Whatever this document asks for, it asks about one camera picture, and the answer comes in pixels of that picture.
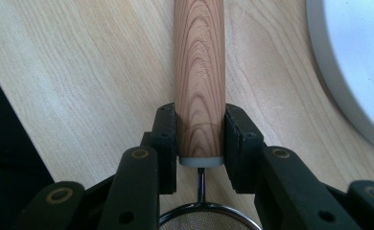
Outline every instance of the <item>wood grain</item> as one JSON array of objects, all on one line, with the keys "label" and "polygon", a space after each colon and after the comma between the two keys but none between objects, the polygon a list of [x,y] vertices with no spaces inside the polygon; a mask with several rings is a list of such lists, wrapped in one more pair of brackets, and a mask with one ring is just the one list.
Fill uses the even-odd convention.
[{"label": "wood grain", "polygon": [[225,39],[223,0],[175,1],[175,112],[180,163],[223,156]]},{"label": "wood grain", "polygon": [[[0,0],[0,85],[56,181],[89,188],[115,173],[174,101],[174,3]],[[224,0],[224,18],[226,101],[324,183],[374,180],[374,147],[324,90],[305,1]],[[177,168],[162,213],[196,200],[196,177]],[[208,201],[257,219],[253,195],[236,195],[223,167],[207,177]]]}]

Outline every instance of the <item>screw hole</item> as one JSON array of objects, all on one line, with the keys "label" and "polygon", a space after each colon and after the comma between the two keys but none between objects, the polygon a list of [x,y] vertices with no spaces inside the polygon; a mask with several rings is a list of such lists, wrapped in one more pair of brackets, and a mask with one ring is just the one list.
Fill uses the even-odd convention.
[{"label": "screw hole", "polygon": [[133,153],[131,153],[131,156],[136,159],[143,159],[149,156],[149,152],[144,149],[137,149]]},{"label": "screw hole", "polygon": [[279,158],[289,158],[290,154],[282,149],[274,149],[273,154]]},{"label": "screw hole", "polygon": [[330,212],[327,212],[327,211],[319,211],[318,212],[318,216],[322,220],[327,221],[327,222],[334,222],[334,221],[336,221],[336,217],[334,217],[334,215],[332,215]]},{"label": "screw hole", "polygon": [[249,132],[249,133],[246,135],[246,137],[255,137],[255,136],[256,136],[256,134],[253,133],[253,132]]},{"label": "screw hole", "polygon": [[129,224],[133,221],[134,215],[132,212],[124,212],[119,216],[119,223]]}]

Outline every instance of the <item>mesh strainer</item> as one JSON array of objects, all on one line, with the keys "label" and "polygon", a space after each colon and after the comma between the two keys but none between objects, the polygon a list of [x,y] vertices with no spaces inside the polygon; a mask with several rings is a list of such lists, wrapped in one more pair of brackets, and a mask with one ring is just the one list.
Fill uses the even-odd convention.
[{"label": "mesh strainer", "polygon": [[199,191],[196,203],[180,206],[160,217],[160,229],[255,229],[261,228],[245,214],[205,201],[205,169],[198,169]]}]

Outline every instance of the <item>black object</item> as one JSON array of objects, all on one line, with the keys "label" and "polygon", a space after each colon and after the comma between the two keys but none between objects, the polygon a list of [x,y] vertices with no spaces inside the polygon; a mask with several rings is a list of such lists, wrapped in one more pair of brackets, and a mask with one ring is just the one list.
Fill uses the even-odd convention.
[{"label": "black object", "polygon": [[[85,192],[86,228],[157,229],[158,195],[175,191],[175,131],[174,107],[167,104],[158,109],[141,147],[124,153],[115,178]],[[139,150],[157,154],[157,162],[132,158]],[[236,192],[256,194],[264,229],[374,229],[374,182],[354,182],[347,194],[324,185],[293,151],[267,147],[256,125],[231,104],[225,112],[224,161]],[[34,199],[30,206],[41,209],[44,202]],[[21,219],[36,221],[37,215],[23,212]],[[16,227],[28,229],[19,222]]]},{"label": "black object", "polygon": [[53,182],[0,87],[0,229],[11,229],[36,193]]}]

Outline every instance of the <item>metal rim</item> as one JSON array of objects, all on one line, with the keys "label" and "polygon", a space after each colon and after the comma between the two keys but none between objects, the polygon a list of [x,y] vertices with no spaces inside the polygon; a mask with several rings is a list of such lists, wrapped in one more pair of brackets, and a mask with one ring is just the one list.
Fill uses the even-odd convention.
[{"label": "metal rim", "polygon": [[242,212],[235,210],[231,207],[227,207],[224,205],[220,205],[217,203],[210,203],[210,202],[198,202],[198,203],[190,203],[183,206],[180,206],[178,208],[175,208],[174,210],[163,214],[160,217],[159,225],[162,226],[163,224],[167,223],[171,219],[175,219],[177,217],[180,217],[182,215],[186,215],[189,213],[196,213],[196,212],[212,212],[212,213],[218,213],[218,214],[224,214],[228,217],[231,217],[249,229],[253,230],[262,230],[259,225],[250,219],[247,215],[243,214]]}]

